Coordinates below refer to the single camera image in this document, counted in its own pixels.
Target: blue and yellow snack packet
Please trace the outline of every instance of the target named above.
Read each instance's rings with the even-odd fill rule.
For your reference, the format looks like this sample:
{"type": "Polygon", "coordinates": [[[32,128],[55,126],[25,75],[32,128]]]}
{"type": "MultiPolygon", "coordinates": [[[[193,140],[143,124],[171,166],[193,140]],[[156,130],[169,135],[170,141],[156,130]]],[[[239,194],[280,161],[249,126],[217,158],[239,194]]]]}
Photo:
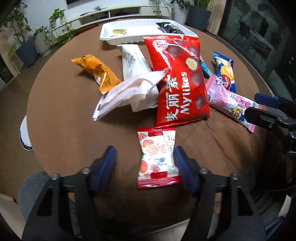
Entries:
{"type": "Polygon", "coordinates": [[[215,73],[218,77],[218,81],[223,84],[228,91],[236,93],[233,75],[234,61],[217,52],[213,52],[213,58],[216,62],[215,73]]]}
{"type": "Polygon", "coordinates": [[[200,66],[202,67],[202,72],[205,75],[205,77],[210,77],[212,75],[212,72],[206,66],[201,55],[200,55],[200,66]]]}

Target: television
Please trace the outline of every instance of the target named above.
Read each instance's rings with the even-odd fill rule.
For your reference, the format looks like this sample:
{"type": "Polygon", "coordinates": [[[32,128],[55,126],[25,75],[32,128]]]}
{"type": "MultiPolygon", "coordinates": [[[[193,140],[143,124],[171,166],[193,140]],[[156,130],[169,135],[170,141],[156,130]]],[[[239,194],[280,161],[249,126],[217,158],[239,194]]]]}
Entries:
{"type": "Polygon", "coordinates": [[[67,0],[67,4],[69,5],[69,4],[77,2],[77,1],[80,1],[80,0],[67,0]]]}

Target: brown floor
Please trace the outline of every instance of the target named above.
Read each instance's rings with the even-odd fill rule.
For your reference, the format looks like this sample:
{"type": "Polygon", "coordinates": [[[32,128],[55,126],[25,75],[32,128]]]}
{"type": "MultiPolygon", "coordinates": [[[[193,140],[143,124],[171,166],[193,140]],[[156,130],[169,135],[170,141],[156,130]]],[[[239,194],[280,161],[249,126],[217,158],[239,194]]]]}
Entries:
{"type": "MultiPolygon", "coordinates": [[[[211,36],[228,46],[234,53],[236,52],[220,37],[211,36]]],[[[17,199],[22,181],[32,173],[43,170],[34,152],[22,148],[19,140],[19,128],[26,115],[27,102],[34,80],[57,49],[58,47],[55,47],[48,56],[39,58],[30,68],[23,68],[17,78],[0,92],[0,193],[15,199],[17,199]]],[[[249,69],[260,92],[270,95],[257,72],[239,53],[237,56],[249,69]]]]}

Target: red and white candy packet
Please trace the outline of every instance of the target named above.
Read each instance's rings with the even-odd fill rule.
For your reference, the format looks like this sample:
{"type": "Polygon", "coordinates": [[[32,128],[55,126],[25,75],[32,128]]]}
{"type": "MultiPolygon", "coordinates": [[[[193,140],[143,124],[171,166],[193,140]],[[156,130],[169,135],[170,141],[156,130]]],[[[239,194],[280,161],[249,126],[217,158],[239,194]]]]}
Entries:
{"type": "Polygon", "coordinates": [[[210,116],[200,65],[200,42],[190,36],[143,37],[155,71],[169,68],[160,82],[156,127],[182,125],[210,116]]]}
{"type": "Polygon", "coordinates": [[[214,74],[209,78],[206,87],[210,106],[228,115],[250,132],[254,132],[255,125],[245,120],[244,111],[250,106],[262,109],[259,104],[246,97],[228,91],[214,74]]]}
{"type": "Polygon", "coordinates": [[[138,188],[161,187],[181,181],[173,159],[175,135],[174,128],[138,129],[143,152],[137,180],[138,188]]]}

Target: pink snack packet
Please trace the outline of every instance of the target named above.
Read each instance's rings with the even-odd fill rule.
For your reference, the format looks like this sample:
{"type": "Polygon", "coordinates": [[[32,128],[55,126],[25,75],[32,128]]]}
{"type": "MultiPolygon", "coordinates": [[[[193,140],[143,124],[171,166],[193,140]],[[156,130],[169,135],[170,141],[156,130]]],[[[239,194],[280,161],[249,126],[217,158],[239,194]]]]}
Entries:
{"type": "Polygon", "coordinates": [[[218,80],[216,75],[212,75],[206,83],[207,97],[210,106],[230,116],[238,123],[246,127],[250,132],[254,132],[255,125],[248,123],[244,118],[244,111],[252,106],[262,109],[256,102],[228,91],[218,80]]]}
{"type": "Polygon", "coordinates": [[[137,187],[152,188],[179,183],[174,163],[175,128],[139,128],[138,138],[143,152],[137,187]]]}

